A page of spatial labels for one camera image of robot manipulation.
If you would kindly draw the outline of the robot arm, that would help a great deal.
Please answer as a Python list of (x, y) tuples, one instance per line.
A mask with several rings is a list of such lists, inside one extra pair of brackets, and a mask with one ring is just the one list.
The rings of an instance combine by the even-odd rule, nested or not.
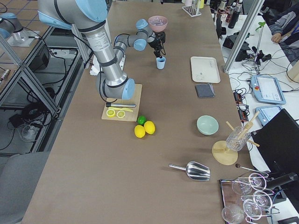
[(105, 30), (107, 4), (104, 0), (40, 0), (38, 14), (41, 22), (70, 30), (73, 25), (83, 33), (102, 70), (97, 89), (106, 98), (129, 100), (135, 92), (135, 82), (121, 69), (120, 61), (128, 47), (143, 51), (146, 45), (161, 56), (165, 33), (150, 28), (145, 19), (136, 22), (136, 35), (121, 34), (111, 43)]

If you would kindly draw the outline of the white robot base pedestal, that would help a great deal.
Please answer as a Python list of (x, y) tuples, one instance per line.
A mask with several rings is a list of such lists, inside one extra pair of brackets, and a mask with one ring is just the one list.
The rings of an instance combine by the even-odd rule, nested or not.
[[(124, 69), (125, 60), (126, 60), (126, 56), (123, 56), (122, 59), (119, 62), (121, 70)], [(91, 76), (97, 76), (100, 71), (103, 71), (103, 69), (100, 67), (100, 64), (99, 64), (96, 56), (93, 56), (93, 61), (92, 61), (92, 67), (91, 67), (91, 70), (90, 70), (90, 75)]]

